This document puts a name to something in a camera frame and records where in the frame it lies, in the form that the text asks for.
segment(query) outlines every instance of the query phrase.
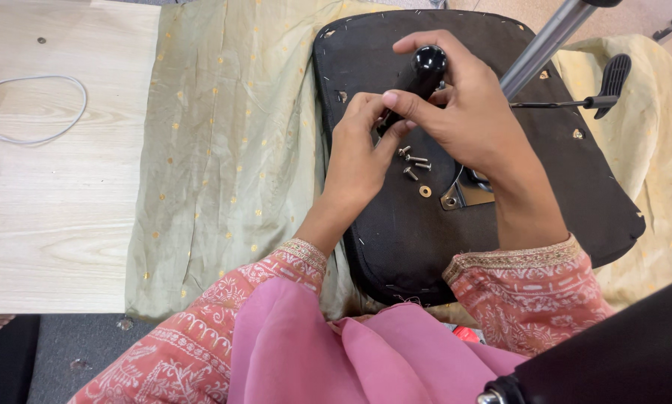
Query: yellow fabric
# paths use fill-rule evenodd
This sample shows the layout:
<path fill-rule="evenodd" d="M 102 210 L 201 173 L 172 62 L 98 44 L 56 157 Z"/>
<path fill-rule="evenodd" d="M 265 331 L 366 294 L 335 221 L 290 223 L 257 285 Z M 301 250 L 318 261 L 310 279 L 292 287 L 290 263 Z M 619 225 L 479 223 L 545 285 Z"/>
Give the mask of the yellow fabric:
<path fill-rule="evenodd" d="M 336 19 L 396 8 L 354 0 L 162 8 L 128 313 L 160 320 L 183 310 L 225 272 L 293 236 L 323 176 L 313 38 Z"/>
<path fill-rule="evenodd" d="M 591 39 L 558 51 L 553 61 L 576 100 L 599 93 L 610 57 L 627 53 L 632 70 L 610 113 L 593 119 L 592 135 L 647 228 L 618 261 L 596 270 L 608 302 L 622 309 L 672 283 L 672 57 L 642 35 Z"/>

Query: pink kurta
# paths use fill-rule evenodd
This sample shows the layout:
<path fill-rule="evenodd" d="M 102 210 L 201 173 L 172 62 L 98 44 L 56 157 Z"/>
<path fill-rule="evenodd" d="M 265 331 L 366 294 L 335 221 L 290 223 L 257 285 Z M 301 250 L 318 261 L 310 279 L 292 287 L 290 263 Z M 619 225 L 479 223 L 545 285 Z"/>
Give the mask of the pink kurta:
<path fill-rule="evenodd" d="M 340 398 L 336 392 L 364 403 L 406 397 L 472 403 L 484 381 L 524 360 L 510 352 L 535 355 L 613 314 L 573 236 L 535 250 L 457 255 L 445 271 L 488 344 L 510 352 L 461 342 L 412 303 L 389 307 L 362 324 L 340 320 L 332 329 L 316 299 L 325 266 L 315 247 L 292 239 L 263 260 L 229 272 L 70 402 L 225 403 L 231 387 L 233 403 L 304 397 L 338 402 L 329 399 Z M 271 278 L 290 282 L 259 288 L 234 333 L 239 309 Z M 463 370 L 458 383 L 434 382 L 452 381 Z"/>

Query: white cable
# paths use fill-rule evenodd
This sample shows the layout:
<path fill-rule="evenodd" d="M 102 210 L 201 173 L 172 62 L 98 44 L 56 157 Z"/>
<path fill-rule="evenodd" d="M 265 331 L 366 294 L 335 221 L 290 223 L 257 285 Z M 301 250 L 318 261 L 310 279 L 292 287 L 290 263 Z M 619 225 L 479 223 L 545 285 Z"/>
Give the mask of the white cable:
<path fill-rule="evenodd" d="M 0 80 L 0 84 L 7 83 L 9 81 L 30 80 L 32 78 L 48 78 L 48 77 L 66 78 L 68 80 L 74 81 L 82 89 L 82 94 L 84 94 L 84 105 L 82 105 L 82 110 L 79 111 L 79 114 L 77 115 L 76 118 L 74 118 L 74 121 L 71 121 L 71 124 L 69 124 L 69 126 L 62 129 L 57 134 L 53 134 L 50 137 L 45 137 L 44 139 L 40 139 L 40 140 L 14 140 L 14 139 L 10 139 L 9 137 L 0 135 L 0 140 L 3 140 L 5 142 L 18 143 L 18 144 L 42 143 L 42 142 L 46 142 L 47 140 L 52 140 L 53 138 L 59 136 L 60 134 L 65 133 L 66 131 L 71 129 L 71 127 L 74 124 L 76 124 L 77 121 L 79 121 L 79 118 L 82 117 L 82 115 L 84 114 L 84 110 L 87 108 L 87 89 L 84 88 L 84 86 L 76 78 L 73 78 L 71 76 L 62 76 L 61 74 L 46 74 L 44 76 L 28 76 L 28 77 L 19 77 L 19 78 L 8 78 L 6 80 Z"/>

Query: gold polka dot fabric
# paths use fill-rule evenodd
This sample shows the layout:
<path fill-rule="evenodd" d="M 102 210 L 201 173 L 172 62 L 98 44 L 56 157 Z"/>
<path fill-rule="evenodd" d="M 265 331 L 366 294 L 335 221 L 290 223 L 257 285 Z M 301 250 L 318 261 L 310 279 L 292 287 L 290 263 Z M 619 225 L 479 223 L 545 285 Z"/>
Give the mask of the gold polka dot fabric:
<path fill-rule="evenodd" d="M 397 8 L 351 0 L 161 8 L 151 75 L 159 85 L 149 87 L 128 251 L 129 314 L 162 320 L 183 310 L 182 290 L 195 298 L 294 235 L 323 172 L 313 38 L 374 7 Z"/>

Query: wood grain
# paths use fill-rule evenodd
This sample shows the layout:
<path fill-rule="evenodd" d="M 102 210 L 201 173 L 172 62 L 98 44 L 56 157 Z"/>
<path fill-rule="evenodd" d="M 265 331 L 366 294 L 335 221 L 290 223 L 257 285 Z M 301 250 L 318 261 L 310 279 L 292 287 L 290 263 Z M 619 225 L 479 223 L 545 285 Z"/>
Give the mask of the wood grain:
<path fill-rule="evenodd" d="M 88 92 L 82 119 L 60 138 L 0 142 L 0 313 L 123 312 L 159 13 L 115 1 L 0 1 L 0 80 L 64 74 Z M 64 79 L 3 84 L 0 134 L 56 133 L 81 102 Z"/>

